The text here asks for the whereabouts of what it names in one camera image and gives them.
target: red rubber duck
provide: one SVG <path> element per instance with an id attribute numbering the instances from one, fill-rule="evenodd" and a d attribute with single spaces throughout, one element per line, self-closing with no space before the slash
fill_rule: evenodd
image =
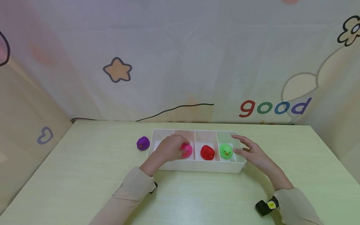
<path id="1" fill-rule="evenodd" d="M 205 160 L 212 160 L 215 157 L 215 151 L 212 149 L 212 147 L 204 145 L 201 148 L 200 155 Z"/>

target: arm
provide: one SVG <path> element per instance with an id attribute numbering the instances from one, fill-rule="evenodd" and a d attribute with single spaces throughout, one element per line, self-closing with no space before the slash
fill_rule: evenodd
<path id="1" fill-rule="evenodd" d="M 244 136 L 232 135 L 232 137 L 239 139 L 248 147 L 234 149 L 234 153 L 246 158 L 270 179 L 275 190 L 274 196 L 280 204 L 283 223 L 287 225 L 323 225 L 302 191 L 294 188 L 281 168 L 265 154 L 258 144 Z"/>
<path id="2" fill-rule="evenodd" d="M 122 225 L 156 186 L 153 175 L 166 162 L 180 159 L 183 144 L 189 141 L 180 135 L 165 138 L 157 149 L 140 166 L 133 168 L 124 178 L 119 189 L 95 215 L 89 225 Z"/>

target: yellow label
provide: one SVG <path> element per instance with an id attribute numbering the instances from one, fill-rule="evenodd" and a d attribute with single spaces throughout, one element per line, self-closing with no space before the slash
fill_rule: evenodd
<path id="1" fill-rule="evenodd" d="M 267 205 L 268 205 L 269 208 L 272 209 L 272 210 L 276 208 L 275 202 L 273 202 L 273 201 L 269 201 L 269 202 L 267 203 Z"/>

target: white sorting tray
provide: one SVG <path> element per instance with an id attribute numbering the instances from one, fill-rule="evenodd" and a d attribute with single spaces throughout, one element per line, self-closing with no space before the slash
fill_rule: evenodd
<path id="1" fill-rule="evenodd" d="M 190 145 L 193 147 L 193 153 L 189 158 L 165 163 L 160 168 L 161 170 L 236 174 L 241 171 L 246 163 L 245 158 L 235 153 L 230 159 L 220 157 L 219 146 L 224 143 L 229 144 L 233 148 L 242 148 L 240 141 L 231 137 L 232 134 L 238 134 L 235 131 L 154 129 L 148 157 L 156 150 L 163 139 L 172 134 L 179 134 L 188 139 Z M 207 161 L 201 157 L 200 151 L 204 145 L 208 145 L 214 149 L 215 157 L 213 160 Z"/>

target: rubber duck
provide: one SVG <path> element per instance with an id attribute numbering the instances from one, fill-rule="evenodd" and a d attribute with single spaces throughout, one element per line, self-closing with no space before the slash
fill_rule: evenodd
<path id="1" fill-rule="evenodd" d="M 182 158 L 189 158 L 190 155 L 193 153 L 193 147 L 189 144 L 182 144 L 180 147 L 181 150 L 184 150 L 185 153 L 181 155 Z"/>
<path id="2" fill-rule="evenodd" d="M 204 145 L 201 148 L 200 155 L 205 160 L 212 160 L 215 157 L 215 151 L 212 147 Z"/>
<path id="3" fill-rule="evenodd" d="M 140 151 L 144 151 L 150 147 L 150 141 L 147 137 L 141 137 L 137 142 L 136 146 Z"/>
<path id="4" fill-rule="evenodd" d="M 233 156 L 233 148 L 229 144 L 222 144 L 219 147 L 220 156 L 224 159 L 230 159 Z"/>

